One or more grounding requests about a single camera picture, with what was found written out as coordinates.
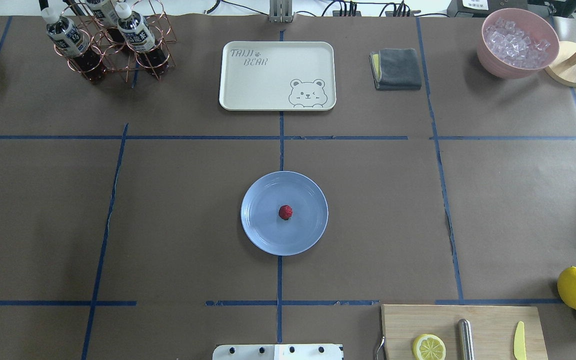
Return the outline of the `red strawberry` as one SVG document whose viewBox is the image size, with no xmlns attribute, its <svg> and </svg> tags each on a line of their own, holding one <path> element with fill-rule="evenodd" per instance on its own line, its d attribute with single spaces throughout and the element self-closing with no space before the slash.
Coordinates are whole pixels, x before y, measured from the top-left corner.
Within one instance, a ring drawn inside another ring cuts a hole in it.
<svg viewBox="0 0 576 360">
<path fill-rule="evenodd" d="M 288 204 L 284 204 L 282 205 L 279 210 L 278 210 L 278 216 L 279 218 L 281 218 L 284 221 L 288 221 L 291 219 L 291 217 L 294 214 L 294 210 L 293 208 L 288 205 Z"/>
</svg>

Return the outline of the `blue round plate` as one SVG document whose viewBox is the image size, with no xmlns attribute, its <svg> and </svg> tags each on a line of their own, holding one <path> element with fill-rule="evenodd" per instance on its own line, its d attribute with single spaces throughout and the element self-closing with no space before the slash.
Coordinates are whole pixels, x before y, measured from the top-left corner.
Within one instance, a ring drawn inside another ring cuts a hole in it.
<svg viewBox="0 0 576 360">
<path fill-rule="evenodd" d="M 282 205 L 290 205 L 294 211 L 288 220 L 278 215 Z M 240 220 L 259 249 L 276 256 L 299 255 L 321 239 L 329 221 L 329 205 L 311 178 L 294 171 L 275 171 L 247 189 Z"/>
</svg>

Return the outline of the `pink bowl with ice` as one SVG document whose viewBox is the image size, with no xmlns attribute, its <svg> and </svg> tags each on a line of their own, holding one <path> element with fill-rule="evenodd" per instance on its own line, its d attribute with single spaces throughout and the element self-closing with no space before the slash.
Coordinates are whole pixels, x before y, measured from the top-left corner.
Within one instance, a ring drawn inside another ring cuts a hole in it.
<svg viewBox="0 0 576 360">
<path fill-rule="evenodd" d="M 525 78 L 545 69 L 559 51 L 559 37 L 550 23 L 516 7 L 490 13 L 477 44 L 477 57 L 483 68 L 506 80 Z"/>
</svg>

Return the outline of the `yellow plastic knife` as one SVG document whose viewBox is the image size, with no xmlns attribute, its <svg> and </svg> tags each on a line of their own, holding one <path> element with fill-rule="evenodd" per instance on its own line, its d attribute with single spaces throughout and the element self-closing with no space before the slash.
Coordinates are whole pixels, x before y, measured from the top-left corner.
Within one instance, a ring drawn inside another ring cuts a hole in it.
<svg viewBox="0 0 576 360">
<path fill-rule="evenodd" d="M 515 326 L 512 350 L 515 360 L 527 359 L 525 323 L 523 321 L 518 321 Z"/>
</svg>

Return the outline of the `grey folded cloth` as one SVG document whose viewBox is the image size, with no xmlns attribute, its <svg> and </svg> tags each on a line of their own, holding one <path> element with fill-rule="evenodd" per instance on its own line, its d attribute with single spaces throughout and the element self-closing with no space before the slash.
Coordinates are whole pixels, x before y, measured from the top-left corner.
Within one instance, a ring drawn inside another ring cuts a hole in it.
<svg viewBox="0 0 576 360">
<path fill-rule="evenodd" d="M 422 87 L 418 52 L 414 48 L 382 48 L 369 55 L 375 89 L 419 91 Z"/>
</svg>

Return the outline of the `half lemon slice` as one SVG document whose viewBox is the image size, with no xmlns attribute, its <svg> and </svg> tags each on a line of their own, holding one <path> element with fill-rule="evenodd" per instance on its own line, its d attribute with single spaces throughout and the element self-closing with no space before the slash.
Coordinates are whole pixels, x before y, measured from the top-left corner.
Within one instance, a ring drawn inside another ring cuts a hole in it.
<svg viewBox="0 0 576 360">
<path fill-rule="evenodd" d="M 432 333 L 416 337 L 411 351 L 415 360 L 445 360 L 447 354 L 443 340 Z"/>
</svg>

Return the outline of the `cream bear tray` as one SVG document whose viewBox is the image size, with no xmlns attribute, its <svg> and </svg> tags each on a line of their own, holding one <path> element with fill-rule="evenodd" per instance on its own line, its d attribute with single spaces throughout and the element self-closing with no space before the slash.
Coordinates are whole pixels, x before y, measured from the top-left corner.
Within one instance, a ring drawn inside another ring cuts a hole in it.
<svg viewBox="0 0 576 360">
<path fill-rule="evenodd" d="M 231 41 L 222 48 L 219 103 L 228 111 L 323 112 L 337 102 L 324 41 Z"/>
</svg>

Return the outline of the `tea bottle middle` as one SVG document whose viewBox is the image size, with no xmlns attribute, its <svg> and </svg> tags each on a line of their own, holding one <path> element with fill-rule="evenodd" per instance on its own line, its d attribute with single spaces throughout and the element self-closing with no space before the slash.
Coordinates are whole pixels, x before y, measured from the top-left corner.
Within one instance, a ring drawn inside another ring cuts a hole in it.
<svg viewBox="0 0 576 360">
<path fill-rule="evenodd" d="M 114 9 L 118 16 L 117 28 L 134 50 L 138 63 L 149 75 L 162 77 L 169 68 L 169 60 L 146 18 L 125 2 L 117 2 Z"/>
</svg>

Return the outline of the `tea bottle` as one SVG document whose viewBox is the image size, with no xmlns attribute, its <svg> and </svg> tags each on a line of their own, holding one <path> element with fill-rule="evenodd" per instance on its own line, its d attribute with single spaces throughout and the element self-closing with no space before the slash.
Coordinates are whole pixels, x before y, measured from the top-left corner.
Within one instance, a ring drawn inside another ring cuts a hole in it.
<svg viewBox="0 0 576 360">
<path fill-rule="evenodd" d="M 125 44 L 126 39 L 118 29 L 118 13 L 115 10 L 115 0 L 85 0 L 86 6 L 89 7 L 96 20 L 106 30 L 107 36 L 115 44 Z"/>
<path fill-rule="evenodd" d="M 101 55 L 91 47 L 89 35 L 80 30 L 73 19 L 52 7 L 45 7 L 40 14 L 46 23 L 46 35 L 57 52 L 84 78 L 93 83 L 100 82 L 106 75 L 106 67 Z"/>
<path fill-rule="evenodd" d="M 169 68 L 169 60 L 146 18 L 125 2 L 117 2 L 114 9 L 118 16 L 117 28 L 134 50 L 138 63 L 149 75 L 162 77 Z"/>
</svg>

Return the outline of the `tea bottle back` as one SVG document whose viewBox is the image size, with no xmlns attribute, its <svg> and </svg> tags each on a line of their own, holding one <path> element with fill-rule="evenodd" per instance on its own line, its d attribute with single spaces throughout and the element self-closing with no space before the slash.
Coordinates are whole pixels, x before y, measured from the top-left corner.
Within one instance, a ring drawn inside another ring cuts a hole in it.
<svg viewBox="0 0 576 360">
<path fill-rule="evenodd" d="M 125 44 L 126 39 L 118 29 L 118 13 L 115 10 L 115 0 L 85 0 L 86 6 L 89 7 L 96 20 L 106 30 L 107 36 L 115 44 Z"/>
</svg>

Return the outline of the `tea bottle front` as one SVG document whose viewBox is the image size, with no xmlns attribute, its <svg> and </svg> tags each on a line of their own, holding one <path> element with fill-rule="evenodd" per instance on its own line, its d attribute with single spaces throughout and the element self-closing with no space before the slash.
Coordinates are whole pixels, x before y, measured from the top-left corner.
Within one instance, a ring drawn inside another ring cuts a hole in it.
<svg viewBox="0 0 576 360">
<path fill-rule="evenodd" d="M 84 78 L 93 83 L 100 82 L 106 75 L 106 67 L 101 55 L 91 47 L 89 35 L 80 30 L 73 19 L 52 7 L 45 7 L 40 14 L 46 23 L 46 35 L 57 52 Z"/>
</svg>

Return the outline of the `aluminium frame post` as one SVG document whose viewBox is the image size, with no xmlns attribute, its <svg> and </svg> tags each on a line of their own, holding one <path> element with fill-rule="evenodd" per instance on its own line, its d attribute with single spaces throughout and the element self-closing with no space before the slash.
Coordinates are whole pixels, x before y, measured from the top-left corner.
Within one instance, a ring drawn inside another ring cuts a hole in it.
<svg viewBox="0 0 576 360">
<path fill-rule="evenodd" d="M 269 1 L 269 22 L 292 23 L 294 21 L 292 0 L 270 0 Z"/>
</svg>

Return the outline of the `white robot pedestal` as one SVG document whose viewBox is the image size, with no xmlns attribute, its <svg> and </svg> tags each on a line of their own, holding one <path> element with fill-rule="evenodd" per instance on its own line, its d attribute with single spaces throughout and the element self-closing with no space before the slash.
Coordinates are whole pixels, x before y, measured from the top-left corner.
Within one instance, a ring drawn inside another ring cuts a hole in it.
<svg viewBox="0 0 576 360">
<path fill-rule="evenodd" d="M 343 360 L 341 344 L 222 344 L 215 347 L 213 360 Z"/>
</svg>

